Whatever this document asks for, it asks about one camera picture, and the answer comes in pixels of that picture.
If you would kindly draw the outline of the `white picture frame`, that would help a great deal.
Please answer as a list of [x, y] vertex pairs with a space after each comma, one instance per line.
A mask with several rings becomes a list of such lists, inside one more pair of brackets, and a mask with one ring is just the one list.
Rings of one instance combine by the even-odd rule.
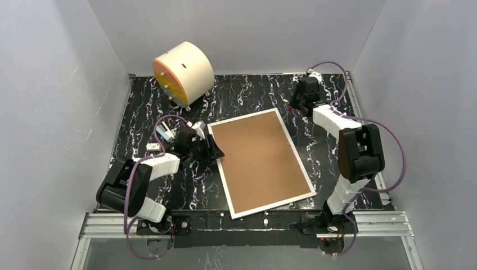
[[277, 108], [208, 124], [232, 219], [316, 195]]

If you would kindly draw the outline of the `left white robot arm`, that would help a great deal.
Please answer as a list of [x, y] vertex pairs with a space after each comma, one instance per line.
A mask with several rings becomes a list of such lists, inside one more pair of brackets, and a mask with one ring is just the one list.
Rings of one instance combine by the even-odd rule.
[[225, 156], [213, 136], [205, 134], [201, 127], [179, 128], [170, 145], [171, 152], [114, 160], [96, 193], [96, 201], [125, 216], [159, 223], [166, 208], [147, 197], [149, 183], [176, 174], [186, 161], [212, 163]]

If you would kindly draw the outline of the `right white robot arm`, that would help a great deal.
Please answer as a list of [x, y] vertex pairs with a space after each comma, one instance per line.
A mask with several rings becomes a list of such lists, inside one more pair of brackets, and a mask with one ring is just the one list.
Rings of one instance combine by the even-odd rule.
[[326, 200], [320, 215], [306, 218], [303, 228], [329, 227], [340, 229], [350, 219], [354, 201], [368, 182], [385, 167], [384, 153], [378, 127], [361, 124], [340, 116], [327, 104], [320, 75], [299, 79], [290, 107], [337, 139], [339, 178], [333, 193]]

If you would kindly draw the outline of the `light blue stapler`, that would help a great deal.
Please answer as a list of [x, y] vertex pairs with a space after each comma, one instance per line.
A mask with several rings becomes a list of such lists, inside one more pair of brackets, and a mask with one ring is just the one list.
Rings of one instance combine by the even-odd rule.
[[167, 142], [172, 142], [176, 138], [176, 134], [164, 122], [159, 124], [155, 130]]

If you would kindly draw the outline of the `white staple box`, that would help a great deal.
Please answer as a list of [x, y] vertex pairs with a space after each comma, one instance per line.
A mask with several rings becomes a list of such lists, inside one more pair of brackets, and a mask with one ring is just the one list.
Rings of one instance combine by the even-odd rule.
[[159, 143], [147, 143], [146, 144], [146, 151], [161, 151], [162, 147]]

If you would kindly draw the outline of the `cylindrical beige drawer cabinet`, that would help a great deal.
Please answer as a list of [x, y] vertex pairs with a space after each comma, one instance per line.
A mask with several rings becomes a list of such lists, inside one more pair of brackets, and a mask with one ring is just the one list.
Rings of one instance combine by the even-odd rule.
[[168, 98], [190, 111], [202, 96], [210, 96], [214, 71], [203, 51], [190, 42], [182, 42], [153, 59], [152, 70]]

